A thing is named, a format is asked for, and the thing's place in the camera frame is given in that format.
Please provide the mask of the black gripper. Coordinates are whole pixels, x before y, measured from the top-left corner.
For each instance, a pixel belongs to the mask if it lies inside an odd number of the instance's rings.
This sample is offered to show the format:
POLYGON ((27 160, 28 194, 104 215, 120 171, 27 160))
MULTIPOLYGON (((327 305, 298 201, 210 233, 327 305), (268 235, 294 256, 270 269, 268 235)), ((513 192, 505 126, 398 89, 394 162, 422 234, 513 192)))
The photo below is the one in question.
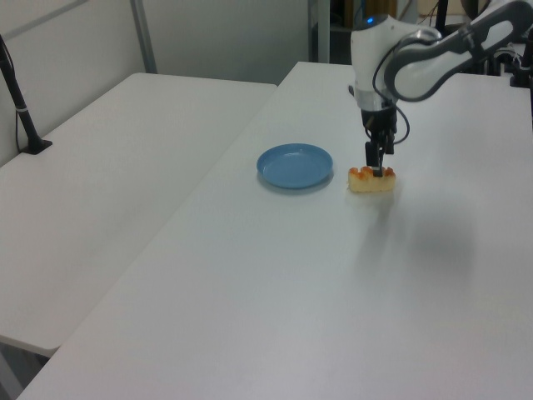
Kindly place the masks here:
POLYGON ((396 109, 386 107, 380 111, 361 111, 365 131, 370 133, 371 142, 365 143, 366 165, 374 177, 383 176, 382 155, 379 145, 385 145, 385 154, 394 153, 396 135, 396 109))

